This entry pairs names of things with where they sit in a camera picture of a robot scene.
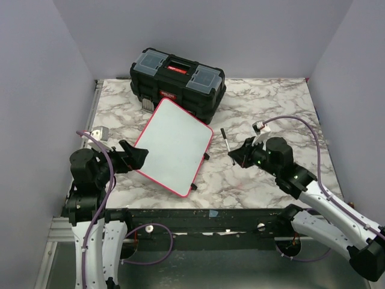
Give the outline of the black and white marker pen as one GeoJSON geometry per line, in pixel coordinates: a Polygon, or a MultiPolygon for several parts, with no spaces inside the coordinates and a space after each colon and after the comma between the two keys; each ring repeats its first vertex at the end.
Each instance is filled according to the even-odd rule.
{"type": "MultiPolygon", "coordinates": [[[[228,151],[228,153],[229,153],[229,152],[231,151],[231,148],[230,148],[230,146],[229,146],[229,142],[228,142],[228,139],[227,139],[227,135],[226,135],[226,133],[225,133],[225,130],[224,130],[224,128],[220,128],[220,131],[221,131],[221,134],[222,134],[222,136],[223,136],[224,142],[225,142],[225,144],[226,144],[226,149],[227,149],[227,151],[228,151]]],[[[232,165],[235,166],[235,161],[234,161],[234,159],[233,159],[232,157],[230,157],[230,159],[232,160],[232,165]]]]}

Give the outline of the pink framed whiteboard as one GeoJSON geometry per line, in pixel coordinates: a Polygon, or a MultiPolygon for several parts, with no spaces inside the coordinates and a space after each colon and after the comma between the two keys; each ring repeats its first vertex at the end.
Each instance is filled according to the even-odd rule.
{"type": "Polygon", "coordinates": [[[187,197],[212,141],[212,128],[169,98],[161,99],[135,147],[149,151],[137,172],[187,197]]]}

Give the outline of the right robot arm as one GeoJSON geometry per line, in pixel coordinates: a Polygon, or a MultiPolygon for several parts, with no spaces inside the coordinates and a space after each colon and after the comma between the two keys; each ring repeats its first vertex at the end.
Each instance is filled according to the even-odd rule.
{"type": "Polygon", "coordinates": [[[283,138],[273,137],[257,145],[253,141],[247,138],[229,156],[242,168],[257,166],[274,176],[281,191],[325,218],[317,221],[305,210],[292,207],[277,220],[279,233],[312,237],[346,258],[361,277],[378,281],[384,273],[384,227],[322,189],[317,177],[294,161],[292,148],[283,138]]]}

